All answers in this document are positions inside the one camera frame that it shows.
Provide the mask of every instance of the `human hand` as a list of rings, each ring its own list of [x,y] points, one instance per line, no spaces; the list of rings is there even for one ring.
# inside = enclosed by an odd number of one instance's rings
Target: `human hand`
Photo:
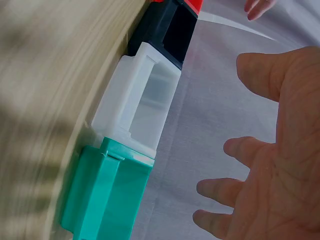
[[[266,11],[271,9],[277,0],[246,0],[244,11],[248,13],[248,19],[256,20]]]
[[[320,48],[245,53],[236,64],[249,90],[279,102],[276,143],[229,139],[224,151],[250,168],[246,181],[207,179],[197,191],[233,214],[198,210],[193,220],[224,240],[319,240]]]

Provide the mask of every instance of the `finger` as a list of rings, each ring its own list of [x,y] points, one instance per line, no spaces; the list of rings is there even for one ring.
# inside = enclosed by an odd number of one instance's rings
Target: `finger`
[[[244,5],[244,11],[248,13],[258,2],[259,0],[247,0]]]
[[[243,182],[232,178],[205,179],[196,185],[196,190],[204,197],[234,208]]]
[[[260,0],[248,14],[248,19],[255,20],[260,18],[266,11],[276,4],[275,0]]]
[[[231,219],[230,214],[211,213],[204,210],[198,210],[193,214],[194,223],[218,239],[226,238]]]
[[[230,157],[251,168],[259,151],[268,145],[269,143],[259,141],[252,136],[245,136],[229,139],[225,142],[223,150]]]
[[[236,60],[238,77],[251,92],[278,102],[282,83],[295,53],[240,54]]]

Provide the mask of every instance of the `red plastic block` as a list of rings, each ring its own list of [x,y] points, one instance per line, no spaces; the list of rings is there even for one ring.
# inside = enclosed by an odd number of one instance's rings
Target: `red plastic block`
[[[204,0],[184,0],[184,2],[198,15]]]

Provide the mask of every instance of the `white plastic block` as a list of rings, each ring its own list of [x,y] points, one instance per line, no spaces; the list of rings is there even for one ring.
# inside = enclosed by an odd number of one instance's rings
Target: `white plastic block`
[[[180,69],[143,42],[136,56],[119,61],[92,128],[101,138],[154,159],[180,75]]]

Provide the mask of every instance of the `hand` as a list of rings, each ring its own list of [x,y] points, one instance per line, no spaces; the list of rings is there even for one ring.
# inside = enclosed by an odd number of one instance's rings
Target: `hand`
[[[271,9],[277,0],[246,0],[244,11],[248,13],[248,19],[256,20],[266,11]]]
[[[245,182],[200,181],[197,191],[234,208],[198,210],[194,222],[224,240],[320,239],[320,48],[237,58],[243,84],[279,102],[276,143],[230,139],[224,151],[250,168]]]

